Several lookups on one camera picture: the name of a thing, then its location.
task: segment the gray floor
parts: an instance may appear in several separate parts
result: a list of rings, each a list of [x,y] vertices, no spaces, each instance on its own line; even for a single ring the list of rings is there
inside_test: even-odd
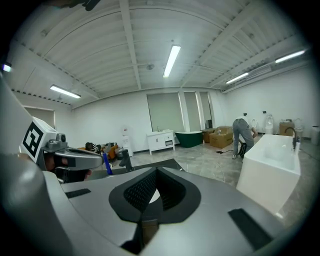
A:
[[[232,150],[232,148],[231,144],[222,151]],[[279,211],[283,216],[280,220],[286,227],[307,214],[319,187],[320,147],[312,145],[309,140],[303,140],[300,149],[301,177],[291,196]],[[191,148],[176,146],[175,151],[164,149],[153,151],[152,155],[149,152],[134,154],[131,157],[131,164],[139,166],[174,158],[188,173],[222,181],[235,187],[239,180],[242,159],[240,157],[232,159],[232,152],[216,153],[220,150],[207,143]],[[118,168],[119,162],[113,165],[113,168]]]

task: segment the black panel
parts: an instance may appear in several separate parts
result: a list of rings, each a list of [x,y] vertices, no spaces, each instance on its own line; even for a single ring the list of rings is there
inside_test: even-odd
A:
[[[83,188],[83,189],[79,189],[79,190],[75,190],[75,191],[70,191],[70,192],[66,192],[65,195],[67,198],[76,198],[78,196],[82,196],[85,194],[90,193],[91,191],[87,188]]]
[[[258,250],[272,241],[272,238],[243,209],[228,212],[254,250]]]
[[[184,221],[201,201],[201,193],[193,183],[159,167],[115,187],[109,195],[109,203],[122,220],[138,223],[156,189],[160,193],[162,211],[150,211],[147,218],[157,219],[159,224]]]

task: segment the ceiling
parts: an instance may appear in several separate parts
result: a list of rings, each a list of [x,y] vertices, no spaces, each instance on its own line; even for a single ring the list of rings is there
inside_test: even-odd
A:
[[[163,78],[173,44],[181,50]],[[12,40],[5,78],[15,92],[78,107],[152,88],[225,91],[242,82],[227,80],[277,69],[276,58],[306,47],[290,20],[262,0],[101,0],[91,11],[41,5]],[[82,97],[59,98],[52,84]]]

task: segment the fluorescent light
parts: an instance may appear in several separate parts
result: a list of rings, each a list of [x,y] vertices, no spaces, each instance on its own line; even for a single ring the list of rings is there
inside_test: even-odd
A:
[[[282,57],[282,58],[276,59],[276,60],[275,60],[275,63],[283,62],[283,61],[286,61],[286,60],[288,60],[288,59],[297,57],[297,56],[299,56],[299,55],[304,54],[305,52],[306,52],[305,50],[297,51],[297,52],[292,53],[292,54],[290,54],[290,55],[287,55],[287,56],[284,56],[284,57]]]
[[[51,90],[54,90],[54,91],[56,91],[56,92],[58,92],[58,93],[62,93],[62,94],[65,94],[65,95],[74,97],[74,98],[76,98],[76,99],[81,98],[81,95],[76,94],[76,93],[73,93],[73,92],[68,91],[68,90],[65,90],[65,89],[63,89],[63,88],[61,88],[61,87],[59,87],[59,86],[56,86],[56,85],[52,85],[52,86],[50,87],[50,89],[51,89]]]
[[[232,83],[233,81],[236,81],[236,80],[238,80],[238,79],[240,79],[240,78],[246,77],[247,75],[249,75],[249,73],[244,73],[244,74],[242,74],[242,75],[239,75],[239,76],[235,77],[234,79],[231,79],[230,81],[226,82],[226,84],[230,84],[230,83]]]
[[[176,58],[178,56],[178,53],[179,53],[180,49],[181,49],[181,46],[179,46],[179,45],[173,45],[172,46],[171,52],[170,52],[170,56],[169,56],[168,62],[166,63],[166,67],[165,67],[165,70],[164,70],[164,74],[163,74],[164,78],[168,78],[169,77],[170,72],[172,70],[172,67],[175,64],[175,61],[176,61]]]
[[[9,66],[8,64],[3,64],[3,70],[7,71],[7,72],[10,72],[11,66]]]

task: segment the person bending over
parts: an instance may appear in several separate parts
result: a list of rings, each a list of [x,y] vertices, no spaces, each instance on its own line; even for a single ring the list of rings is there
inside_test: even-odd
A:
[[[234,142],[233,142],[233,159],[237,158],[238,155],[238,145],[239,145],[239,135],[241,135],[246,143],[245,153],[247,153],[254,146],[254,138],[258,135],[256,128],[249,125],[248,119],[245,116],[237,117],[232,125]]]

